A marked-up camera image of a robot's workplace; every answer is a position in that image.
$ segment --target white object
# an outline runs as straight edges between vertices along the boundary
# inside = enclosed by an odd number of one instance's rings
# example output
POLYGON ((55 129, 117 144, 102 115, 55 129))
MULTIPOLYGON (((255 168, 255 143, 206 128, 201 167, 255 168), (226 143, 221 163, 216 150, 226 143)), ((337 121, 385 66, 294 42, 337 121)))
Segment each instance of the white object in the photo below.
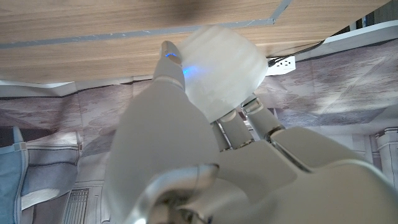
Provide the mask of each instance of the white object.
POLYGON ((185 93, 209 123, 242 103, 263 81, 264 53, 235 31, 203 26, 178 46, 185 93))
POLYGON ((266 73, 266 76, 269 75, 284 75, 293 70, 296 70, 296 60, 294 56, 288 57, 287 59, 283 59, 280 62, 277 62, 274 66, 269 67, 266 73))

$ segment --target metal strip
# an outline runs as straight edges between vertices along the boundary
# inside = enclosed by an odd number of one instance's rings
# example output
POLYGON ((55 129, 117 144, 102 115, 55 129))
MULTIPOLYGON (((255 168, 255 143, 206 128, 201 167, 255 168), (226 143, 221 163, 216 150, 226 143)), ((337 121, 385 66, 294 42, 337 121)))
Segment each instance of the metal strip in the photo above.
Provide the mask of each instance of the metal strip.
MULTIPOLYGON (((267 19, 254 19, 250 21, 240 21, 240 22, 224 22, 217 24, 219 26, 224 26, 230 29, 243 28, 243 27, 253 27, 253 26, 266 26, 275 24, 276 19, 282 14, 282 12, 287 8, 287 6, 292 2, 292 0, 282 0, 277 9, 267 19)), ((186 26, 186 27, 171 27, 164 29, 152 29, 152 30, 137 30, 131 32, 120 32, 113 34, 97 34, 97 35, 84 35, 79 37, 65 37, 65 38, 55 38, 55 39, 45 39, 45 40, 30 40, 22 42, 13 42, 0 44, 0 49, 12 49, 17 47, 33 47, 40 45, 52 45, 52 44, 67 44, 82 41, 95 41, 95 40, 113 40, 113 39, 125 39, 131 37, 144 37, 152 35, 165 35, 165 34, 181 34, 186 32, 193 32, 199 29, 201 26, 186 26)))
POLYGON ((279 6, 275 9, 274 13, 272 13, 271 18, 274 20, 278 19, 278 17, 285 11, 287 6, 292 3, 293 0, 282 0, 279 6))

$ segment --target blue fabric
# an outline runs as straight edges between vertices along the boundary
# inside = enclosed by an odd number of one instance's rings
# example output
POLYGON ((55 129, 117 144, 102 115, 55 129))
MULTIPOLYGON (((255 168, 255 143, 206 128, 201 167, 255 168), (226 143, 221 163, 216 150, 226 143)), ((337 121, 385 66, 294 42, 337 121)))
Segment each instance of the blue fabric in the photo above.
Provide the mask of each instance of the blue fabric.
POLYGON ((25 150, 0 154, 1 223, 18 224, 21 218, 21 187, 27 169, 26 155, 25 150))

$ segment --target robotic arm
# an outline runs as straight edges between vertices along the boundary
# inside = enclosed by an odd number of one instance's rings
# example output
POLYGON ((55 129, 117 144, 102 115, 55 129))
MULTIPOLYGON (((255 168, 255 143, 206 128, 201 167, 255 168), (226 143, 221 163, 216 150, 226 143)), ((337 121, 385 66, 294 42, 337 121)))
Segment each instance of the robotic arm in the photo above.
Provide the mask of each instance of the robotic arm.
POLYGON ((113 142, 104 189, 117 223, 398 222, 397 192, 371 164, 285 129, 255 95, 241 107, 260 141, 235 110, 210 124, 185 93, 180 51, 164 42, 160 54, 113 142))

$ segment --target power outlet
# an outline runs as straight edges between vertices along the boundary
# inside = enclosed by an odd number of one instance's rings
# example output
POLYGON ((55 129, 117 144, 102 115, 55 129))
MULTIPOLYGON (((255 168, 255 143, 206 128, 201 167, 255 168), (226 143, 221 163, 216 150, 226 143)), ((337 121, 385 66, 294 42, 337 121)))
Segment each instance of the power outlet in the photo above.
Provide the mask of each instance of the power outlet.
POLYGON ((278 63, 276 63, 271 68, 268 68, 266 76, 268 75, 284 75, 296 69, 296 59, 294 56, 288 57, 278 63))

